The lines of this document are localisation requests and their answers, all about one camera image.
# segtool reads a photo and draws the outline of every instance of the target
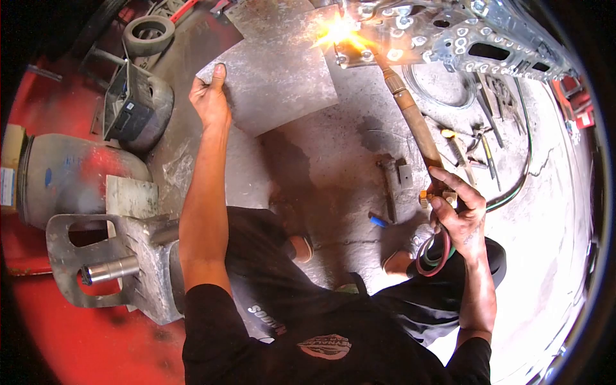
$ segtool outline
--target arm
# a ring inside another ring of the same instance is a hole
[[[222,92],[225,66],[214,68],[208,86],[195,78],[188,98],[203,122],[195,170],[180,216],[179,257],[188,291],[202,283],[220,286],[231,295],[225,269],[229,240],[225,202],[225,160],[231,111]]]
[[[458,214],[441,197],[431,201],[433,213],[449,231],[452,245],[464,257],[466,266],[456,349],[473,337],[490,343],[496,318],[496,292],[485,250],[485,198],[454,174],[434,167],[430,167],[429,171],[454,189],[468,208]]]

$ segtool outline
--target man's left hand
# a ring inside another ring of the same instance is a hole
[[[218,63],[214,67],[211,84],[206,84],[200,78],[193,81],[188,99],[197,110],[203,129],[229,129],[231,125],[231,110],[222,91],[226,77],[225,65]]]

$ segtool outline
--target bright welding light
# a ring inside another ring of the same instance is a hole
[[[455,131],[448,130],[448,129],[440,130],[440,134],[443,135],[446,138],[452,138],[452,137],[456,136]]]
[[[319,45],[327,45],[329,47],[332,44],[339,44],[343,41],[348,41],[359,51],[364,51],[367,47],[374,46],[373,42],[359,36],[355,32],[354,23],[352,20],[343,20],[339,13],[336,13],[332,22],[319,22],[324,29],[323,36],[312,45],[312,48]]]

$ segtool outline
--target blue object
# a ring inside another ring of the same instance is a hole
[[[49,186],[50,183],[51,183],[51,168],[48,168],[47,171],[45,171],[45,187]]]
[[[377,226],[381,226],[382,228],[386,228],[389,226],[387,222],[377,217],[370,217],[370,222],[374,223]]]

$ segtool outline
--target welding torch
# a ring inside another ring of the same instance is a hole
[[[408,91],[406,85],[396,72],[394,72],[386,62],[386,59],[373,47],[371,47],[375,62],[383,71],[383,77],[385,78],[385,84],[387,88],[394,96],[394,100],[400,112],[407,122],[408,128],[413,134],[415,143],[419,148],[421,157],[426,165],[426,168],[430,166],[443,168],[443,162],[440,159],[440,153],[428,125],[421,114],[419,107],[415,104],[411,93]],[[448,187],[442,181],[432,177],[430,175],[432,186],[434,187],[434,195],[441,196],[442,192],[447,190]]]
[[[394,72],[389,65],[387,64],[386,59],[378,52],[375,47],[370,47],[372,53],[375,58],[375,62],[380,67],[381,71],[383,71],[383,77],[385,78],[385,84],[387,88],[394,96],[394,100],[398,107],[400,108],[400,112],[404,117],[404,120],[407,122],[408,128],[411,130],[413,134],[413,138],[421,157],[426,165],[426,168],[430,166],[443,168],[443,162],[440,158],[440,153],[438,148],[436,147],[436,143],[434,143],[434,139],[432,138],[432,134],[428,129],[428,125],[421,114],[419,107],[415,104],[415,100],[411,96],[411,93],[408,91],[406,85],[400,78],[396,72]],[[443,197],[447,202],[449,202],[454,208],[457,207],[457,194],[453,193],[449,187],[444,184],[441,180],[436,179],[430,173],[430,179],[432,181],[432,187],[434,188],[433,194]],[[422,191],[420,193],[420,201],[422,201],[422,207],[427,208],[428,206],[428,196],[427,192]],[[440,225],[440,232],[443,236],[443,255],[440,258],[438,265],[432,270],[424,270],[421,267],[421,263],[419,260],[419,255],[416,259],[417,271],[426,277],[431,277],[438,273],[450,256],[451,250],[451,237],[447,232],[447,229]],[[429,248],[429,242],[426,242],[422,245],[421,249]]]

